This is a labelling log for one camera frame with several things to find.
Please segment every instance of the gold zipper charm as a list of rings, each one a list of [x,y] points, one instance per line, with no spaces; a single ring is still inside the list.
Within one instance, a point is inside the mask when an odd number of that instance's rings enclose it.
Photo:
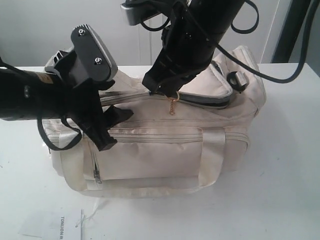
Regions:
[[[177,94],[177,98],[168,97],[168,99],[171,101],[171,103],[170,103],[170,112],[169,112],[171,116],[176,114],[176,112],[175,112],[176,102],[178,102],[180,100],[179,92],[176,92],[176,94]]]

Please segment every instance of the bag handle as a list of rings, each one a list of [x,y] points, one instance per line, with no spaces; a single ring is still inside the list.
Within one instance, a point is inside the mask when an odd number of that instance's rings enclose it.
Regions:
[[[66,145],[74,133],[61,133],[59,145]],[[211,186],[216,182],[222,169],[226,144],[223,128],[203,129],[203,146],[198,175],[198,186],[193,188],[172,187],[115,187],[109,181],[108,187],[101,190],[89,190],[84,177],[84,148],[80,142],[67,151],[60,152],[61,167],[66,183],[75,191],[91,197],[142,198],[188,194]]]

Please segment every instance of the white tabletop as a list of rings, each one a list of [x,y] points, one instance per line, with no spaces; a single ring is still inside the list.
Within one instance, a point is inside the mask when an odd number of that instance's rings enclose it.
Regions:
[[[296,66],[261,64],[260,70],[285,78]],[[120,69],[136,76],[149,67]],[[265,86],[267,103],[249,130],[251,147],[238,171],[191,195],[102,200],[84,223],[83,239],[320,239],[320,78],[306,65],[293,83]],[[92,213],[96,199],[56,174],[35,121],[1,120],[0,133],[1,239],[37,239],[18,231],[38,210]]]

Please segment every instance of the cream bag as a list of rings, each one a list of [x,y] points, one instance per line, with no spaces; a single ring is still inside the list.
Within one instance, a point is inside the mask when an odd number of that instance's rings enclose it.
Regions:
[[[231,54],[259,70],[247,47]],[[214,61],[180,90],[177,102],[150,95],[141,79],[119,71],[116,84],[100,95],[105,109],[114,105],[134,113],[109,131],[118,143],[99,152],[84,136],[70,150],[52,151],[58,174],[88,196],[158,197],[196,192],[215,183],[221,172],[236,170],[250,143],[247,128],[266,93],[260,77],[222,54]],[[242,92],[228,83],[231,72],[246,81]],[[59,147],[76,134],[59,120],[43,124]]]

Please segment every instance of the black frame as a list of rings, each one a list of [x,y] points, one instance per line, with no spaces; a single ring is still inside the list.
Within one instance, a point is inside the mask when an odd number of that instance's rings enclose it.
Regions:
[[[288,63],[303,27],[311,0],[292,0],[272,63]]]

